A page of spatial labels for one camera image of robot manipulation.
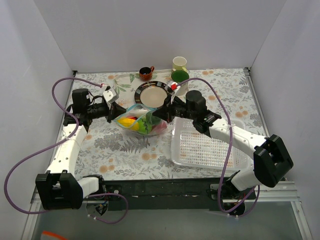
white wall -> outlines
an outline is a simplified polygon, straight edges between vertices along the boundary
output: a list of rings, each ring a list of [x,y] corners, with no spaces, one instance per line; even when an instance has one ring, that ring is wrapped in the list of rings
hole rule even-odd
[[[252,66],[286,0],[34,0],[78,71]]]
[[[320,239],[320,1],[288,0],[259,52],[252,78],[270,133],[280,135],[294,167],[314,239]]]
[[[72,74],[33,0],[0,0],[0,182],[23,157],[55,143],[62,112],[51,86]],[[66,102],[70,84],[57,96]],[[9,194],[25,210],[52,152],[23,164],[9,180]],[[0,191],[1,239],[20,239],[27,215],[13,209]]]

robotic arm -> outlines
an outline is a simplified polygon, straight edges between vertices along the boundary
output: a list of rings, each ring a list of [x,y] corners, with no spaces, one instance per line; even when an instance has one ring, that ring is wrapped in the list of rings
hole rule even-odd
[[[38,174],[35,185],[46,210],[51,209],[79,209],[85,197],[92,193],[104,193],[101,175],[89,175],[77,181],[74,177],[75,166],[79,150],[85,139],[93,119],[105,117],[108,123],[126,109],[118,105],[115,100],[119,95],[109,86],[102,96],[95,96],[90,100],[90,92],[86,88],[76,89],[72,92],[73,104],[67,110],[72,109],[73,115],[79,121],[76,133],[66,142],[61,144],[53,158],[52,163],[43,174]],[[101,98],[101,103],[94,103]],[[75,120],[64,116],[62,138],[67,137],[76,127]]]
[[[167,122],[171,122],[174,117],[191,119],[193,126],[201,134],[230,142],[228,122],[207,109],[205,98],[197,90],[186,94],[185,103],[178,97],[168,96],[163,106],[153,115]],[[279,136],[264,137],[237,126],[232,127],[232,132],[232,145],[249,155],[253,159],[254,167],[233,174],[222,185],[223,196],[237,197],[240,192],[260,184],[273,188],[293,167],[291,157]]]

white plastic basket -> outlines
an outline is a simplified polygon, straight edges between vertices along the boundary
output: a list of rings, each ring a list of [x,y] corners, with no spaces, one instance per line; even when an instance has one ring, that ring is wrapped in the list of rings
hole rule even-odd
[[[232,125],[245,129],[241,120],[232,119]],[[222,170],[229,144],[199,133],[192,120],[176,117],[174,119],[171,159],[175,164]],[[251,159],[242,151],[232,147],[227,171],[236,172],[250,166]]]

green cup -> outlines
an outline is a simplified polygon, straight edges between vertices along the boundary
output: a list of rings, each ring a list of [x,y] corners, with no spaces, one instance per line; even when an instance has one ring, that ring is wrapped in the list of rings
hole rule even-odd
[[[171,79],[176,83],[181,83],[184,80],[189,79],[189,74],[184,70],[174,70],[173,73],[171,73]],[[181,85],[180,90],[177,92],[177,96],[182,96],[188,92],[188,83],[184,83]]]

gray floor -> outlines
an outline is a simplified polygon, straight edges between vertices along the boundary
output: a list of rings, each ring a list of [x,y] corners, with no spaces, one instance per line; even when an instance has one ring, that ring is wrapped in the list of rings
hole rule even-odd
[[[114,220],[123,212],[107,212]],[[300,240],[290,202],[258,202],[246,217],[234,219],[194,210],[131,210],[120,223],[108,225],[87,217],[86,207],[56,210],[38,217],[33,238],[51,231],[67,239],[117,240]]]

